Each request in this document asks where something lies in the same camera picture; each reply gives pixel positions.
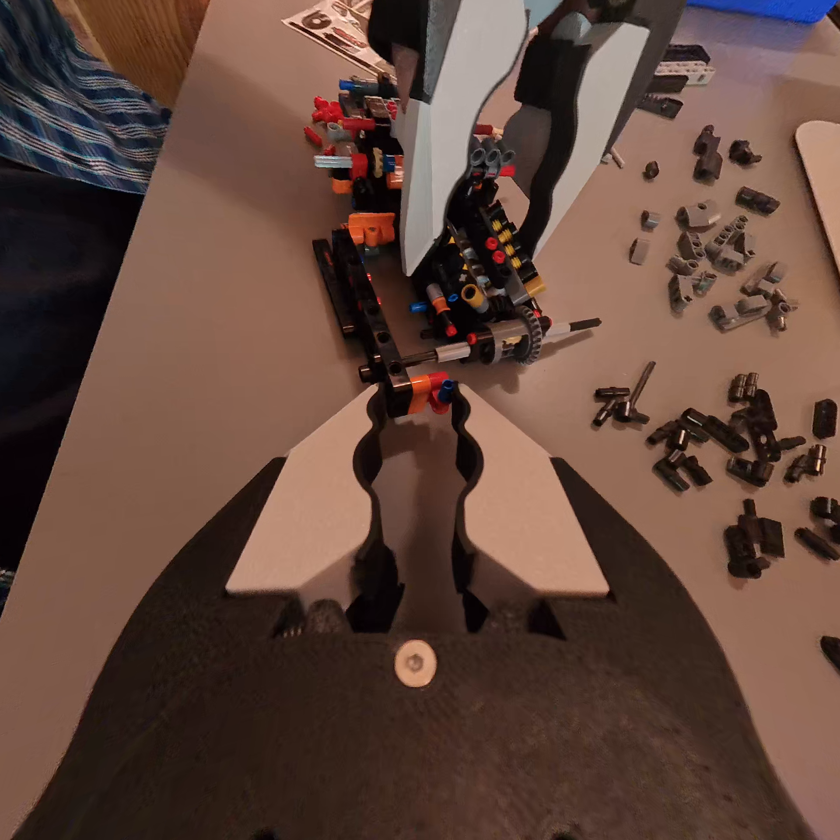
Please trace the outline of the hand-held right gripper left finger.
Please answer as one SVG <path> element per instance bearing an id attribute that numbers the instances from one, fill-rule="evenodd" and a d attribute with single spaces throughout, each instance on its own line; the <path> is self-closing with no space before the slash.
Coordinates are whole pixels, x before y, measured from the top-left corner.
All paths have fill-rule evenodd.
<path id="1" fill-rule="evenodd" d="M 373 489 L 387 419 L 384 386 L 369 386 L 287 453 L 227 594 L 336 602 L 357 632 L 391 629 L 403 585 Z"/>

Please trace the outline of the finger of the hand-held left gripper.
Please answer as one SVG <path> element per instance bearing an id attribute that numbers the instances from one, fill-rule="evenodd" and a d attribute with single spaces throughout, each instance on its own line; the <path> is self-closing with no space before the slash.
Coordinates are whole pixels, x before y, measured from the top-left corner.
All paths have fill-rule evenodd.
<path id="1" fill-rule="evenodd" d="M 401 251 L 411 276 L 444 232 L 469 142 L 529 28 L 522 1 L 394 2 L 394 67 L 404 151 Z"/>
<path id="2" fill-rule="evenodd" d="M 600 23 L 571 39 L 535 35 L 525 48 L 504 142 L 528 198 L 518 231 L 530 257 L 600 165 L 648 35 L 642 25 Z"/>

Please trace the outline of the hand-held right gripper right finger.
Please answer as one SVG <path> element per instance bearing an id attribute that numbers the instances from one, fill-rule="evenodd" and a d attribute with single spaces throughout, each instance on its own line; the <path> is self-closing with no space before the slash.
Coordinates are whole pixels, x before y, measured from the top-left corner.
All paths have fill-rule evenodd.
<path id="1" fill-rule="evenodd" d="M 540 613 L 551 602 L 610 594 L 557 460 L 467 385 L 455 384 L 451 408 L 465 482 L 451 555 L 467 631 L 509 617 L 550 633 Z"/>

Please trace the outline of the lego car chassis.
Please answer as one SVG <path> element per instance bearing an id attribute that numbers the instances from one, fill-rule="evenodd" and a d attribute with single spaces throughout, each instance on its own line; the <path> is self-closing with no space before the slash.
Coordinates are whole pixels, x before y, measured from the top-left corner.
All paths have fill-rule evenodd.
<path id="1" fill-rule="evenodd" d="M 396 84 L 339 81 L 341 123 L 326 130 L 315 165 L 330 174 L 332 190 L 351 200 L 347 228 L 365 260 L 397 245 L 403 190 L 403 148 L 396 138 Z M 444 232 L 409 277 L 411 312 L 423 314 L 422 337 L 448 350 L 444 362 L 533 364 L 546 343 L 601 326 L 598 318 L 556 322 L 537 297 L 544 284 L 524 250 L 516 225 L 497 199 L 498 178 L 513 176 L 514 153 L 491 127 L 477 125 L 468 170 L 447 210 Z"/>

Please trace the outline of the black lego beam assembly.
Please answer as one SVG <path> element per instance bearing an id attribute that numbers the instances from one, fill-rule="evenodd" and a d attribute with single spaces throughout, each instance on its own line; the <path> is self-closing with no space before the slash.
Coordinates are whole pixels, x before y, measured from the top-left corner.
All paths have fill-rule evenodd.
<path id="1" fill-rule="evenodd" d="M 364 350 L 360 381 L 381 388 L 388 417 L 421 413 L 427 407 L 447 414 L 455 396 L 455 381 L 442 369 L 448 350 L 399 351 L 349 229 L 335 228 L 331 238 L 315 238 L 311 247 L 342 336 L 357 340 Z"/>

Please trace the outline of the lego sticker sheet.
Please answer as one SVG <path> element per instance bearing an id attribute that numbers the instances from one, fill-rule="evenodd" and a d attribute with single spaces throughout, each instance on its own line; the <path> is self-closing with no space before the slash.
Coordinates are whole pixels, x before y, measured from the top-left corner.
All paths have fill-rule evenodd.
<path id="1" fill-rule="evenodd" d="M 372 1 L 319 1 L 282 23 L 372 75 L 394 77 L 394 69 L 373 51 L 367 34 Z"/>

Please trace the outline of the black and grey lego subassembly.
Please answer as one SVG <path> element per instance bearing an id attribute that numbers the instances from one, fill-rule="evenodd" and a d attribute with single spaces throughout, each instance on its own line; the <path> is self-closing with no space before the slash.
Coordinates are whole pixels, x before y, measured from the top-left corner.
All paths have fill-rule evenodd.
<path id="1" fill-rule="evenodd" d="M 659 62 L 647 93 L 678 93 L 685 87 L 707 85 L 716 73 L 711 57 L 702 45 L 670 44 Z"/>

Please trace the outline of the pile of dark grey lego pieces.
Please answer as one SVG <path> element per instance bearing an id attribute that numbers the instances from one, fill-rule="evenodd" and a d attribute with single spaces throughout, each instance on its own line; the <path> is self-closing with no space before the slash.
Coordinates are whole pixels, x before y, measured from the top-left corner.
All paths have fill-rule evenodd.
<path id="1" fill-rule="evenodd" d="M 720 333 L 765 322 L 772 334 L 785 333 L 800 302 L 784 288 L 790 274 L 782 260 L 761 265 L 751 217 L 739 214 L 721 224 L 718 204 L 707 199 L 678 207 L 675 253 L 668 258 L 666 300 L 669 314 L 682 319 L 696 304 L 709 301 L 720 279 L 739 281 L 734 298 L 710 307 L 707 318 Z"/>

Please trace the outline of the pile of black lego pieces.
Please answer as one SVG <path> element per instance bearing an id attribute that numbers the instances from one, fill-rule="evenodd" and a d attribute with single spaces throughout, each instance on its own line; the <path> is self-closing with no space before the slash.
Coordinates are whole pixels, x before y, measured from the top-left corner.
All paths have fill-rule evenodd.
<path id="1" fill-rule="evenodd" d="M 593 428 L 608 421 L 644 426 L 649 417 L 637 409 L 637 402 L 655 362 L 649 362 L 634 388 L 606 386 L 595 389 L 593 398 L 600 403 L 591 421 Z M 823 441 L 838 429 L 838 408 L 831 399 L 814 404 L 812 436 L 778 437 L 778 418 L 770 394 L 759 388 L 758 373 L 738 374 L 731 380 L 728 404 L 735 406 L 728 420 L 688 407 L 678 416 L 653 429 L 646 446 L 664 447 L 654 462 L 653 472 L 672 491 L 681 494 L 689 488 L 708 487 L 713 478 L 689 451 L 691 445 L 713 441 L 728 454 L 726 474 L 748 489 L 769 485 L 782 456 L 794 452 L 781 475 L 785 486 L 792 487 L 805 478 L 820 478 L 825 473 L 827 448 Z M 793 539 L 808 553 L 826 563 L 838 564 L 839 502 L 835 497 L 814 497 L 808 504 L 813 525 L 793 531 Z M 784 526 L 781 521 L 760 516 L 752 497 L 742 502 L 742 510 L 733 524 L 724 528 L 723 546 L 727 570 L 736 581 L 759 580 L 772 561 L 785 557 Z"/>

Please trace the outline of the blue plastic bin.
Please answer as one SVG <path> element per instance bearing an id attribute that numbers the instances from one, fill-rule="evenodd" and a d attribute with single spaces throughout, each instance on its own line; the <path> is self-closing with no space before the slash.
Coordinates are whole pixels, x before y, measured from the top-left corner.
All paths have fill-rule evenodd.
<path id="1" fill-rule="evenodd" d="M 822 21 L 838 1 L 687 1 L 690 7 L 772 18 L 798 25 L 814 25 Z"/>

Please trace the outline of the white stand base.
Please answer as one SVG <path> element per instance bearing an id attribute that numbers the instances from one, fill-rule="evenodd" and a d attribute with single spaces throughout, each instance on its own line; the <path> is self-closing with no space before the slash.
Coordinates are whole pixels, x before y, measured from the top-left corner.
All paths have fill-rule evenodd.
<path id="1" fill-rule="evenodd" d="M 794 143 L 810 187 L 824 239 L 839 269 L 839 125 L 813 120 L 794 132 Z"/>

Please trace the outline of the wooden cabinet panel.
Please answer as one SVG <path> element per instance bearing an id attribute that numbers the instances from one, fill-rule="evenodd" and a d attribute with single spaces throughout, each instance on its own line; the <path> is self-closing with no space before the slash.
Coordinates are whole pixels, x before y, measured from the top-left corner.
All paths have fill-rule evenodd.
<path id="1" fill-rule="evenodd" d="M 173 109 L 208 1 L 56 1 L 94 56 Z"/>

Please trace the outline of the blue plaid shirt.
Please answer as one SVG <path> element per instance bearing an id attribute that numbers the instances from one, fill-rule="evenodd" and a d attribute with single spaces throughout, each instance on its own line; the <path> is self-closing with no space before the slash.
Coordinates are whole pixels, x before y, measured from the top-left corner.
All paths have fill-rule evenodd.
<path id="1" fill-rule="evenodd" d="M 142 196 L 171 118 L 86 51 L 53 2 L 1 2 L 2 158 Z"/>

